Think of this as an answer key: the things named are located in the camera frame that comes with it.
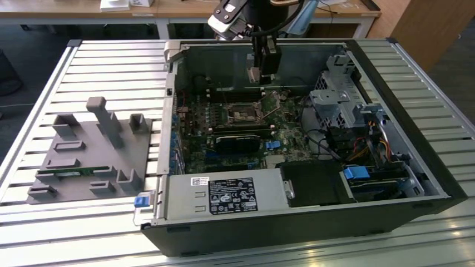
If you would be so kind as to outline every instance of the motherboard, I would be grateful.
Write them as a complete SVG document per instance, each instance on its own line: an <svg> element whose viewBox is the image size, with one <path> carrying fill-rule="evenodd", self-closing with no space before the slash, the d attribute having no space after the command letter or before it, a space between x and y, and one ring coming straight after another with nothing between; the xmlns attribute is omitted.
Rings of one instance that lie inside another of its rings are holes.
<svg viewBox="0 0 475 267"><path fill-rule="evenodd" d="M177 107L185 173L271 169L312 158L299 124L301 96L263 88L181 94Z"/></svg>

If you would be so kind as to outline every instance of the white box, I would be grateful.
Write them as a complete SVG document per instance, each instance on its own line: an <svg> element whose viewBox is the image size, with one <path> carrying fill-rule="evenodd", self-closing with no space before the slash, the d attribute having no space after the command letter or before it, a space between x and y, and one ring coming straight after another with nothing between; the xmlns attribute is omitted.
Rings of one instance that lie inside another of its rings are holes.
<svg viewBox="0 0 475 267"><path fill-rule="evenodd" d="M153 0L129 0L131 1L131 6L136 7L149 7L151 4L153 3Z"/></svg>
<svg viewBox="0 0 475 267"><path fill-rule="evenodd" d="M100 6L101 12L108 12L108 11L121 11L121 10L129 10L129 2L128 0L101 0L101 6Z"/></svg>

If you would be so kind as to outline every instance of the aluminum table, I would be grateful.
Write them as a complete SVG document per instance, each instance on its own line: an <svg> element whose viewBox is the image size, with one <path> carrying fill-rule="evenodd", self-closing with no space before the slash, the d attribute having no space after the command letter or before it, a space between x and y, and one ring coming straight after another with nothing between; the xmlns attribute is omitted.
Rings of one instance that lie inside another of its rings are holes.
<svg viewBox="0 0 475 267"><path fill-rule="evenodd" d="M1 266L428 266L475 260L475 128L399 44L359 40L376 69L469 198L391 233L168 258L141 235L133 198L28 205L28 188L44 160L56 114L79 121L89 96L108 100L119 119L153 119L145 189L156 158L167 70L163 40L71 42L0 167ZM369 97L376 101L368 83Z"/></svg>

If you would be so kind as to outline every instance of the table leg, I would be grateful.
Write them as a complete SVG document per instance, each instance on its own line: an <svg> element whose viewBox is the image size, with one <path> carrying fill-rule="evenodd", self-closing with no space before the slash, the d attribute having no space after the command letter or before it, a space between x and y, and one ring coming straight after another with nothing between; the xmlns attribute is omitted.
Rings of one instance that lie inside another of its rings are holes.
<svg viewBox="0 0 475 267"><path fill-rule="evenodd" d="M168 24L169 24L169 20L167 18L159 18L156 20L157 35L161 40L169 39Z"/></svg>
<svg viewBox="0 0 475 267"><path fill-rule="evenodd" d="M361 22L357 24L357 28L353 34L355 39L365 38L371 29L373 19L373 17L361 18Z"/></svg>

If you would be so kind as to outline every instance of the green circuit board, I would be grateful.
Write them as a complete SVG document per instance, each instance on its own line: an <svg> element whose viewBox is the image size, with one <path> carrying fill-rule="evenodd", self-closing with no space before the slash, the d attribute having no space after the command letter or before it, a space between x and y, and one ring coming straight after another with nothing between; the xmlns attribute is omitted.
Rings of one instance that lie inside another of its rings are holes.
<svg viewBox="0 0 475 267"><path fill-rule="evenodd" d="M185 134L181 149L185 158L185 173L265 169L273 166L268 166L267 160L275 155L281 155L276 158L283 161L312 158L297 121L301 96L288 97L287 95L281 90L268 90L259 102L193 104L195 110L192 108L191 113L197 116L195 116L192 125L187 122L183 124ZM215 111L215 120L208 118L209 110ZM255 117L261 118L255 124L272 127L272 134L259 139L259 149L247 154L220 155L215 143L219 135L212 132L207 133L207 129L228 127L232 123L252 125L251 120ZM268 149L265 143L275 141L280 143L280 146Z"/></svg>

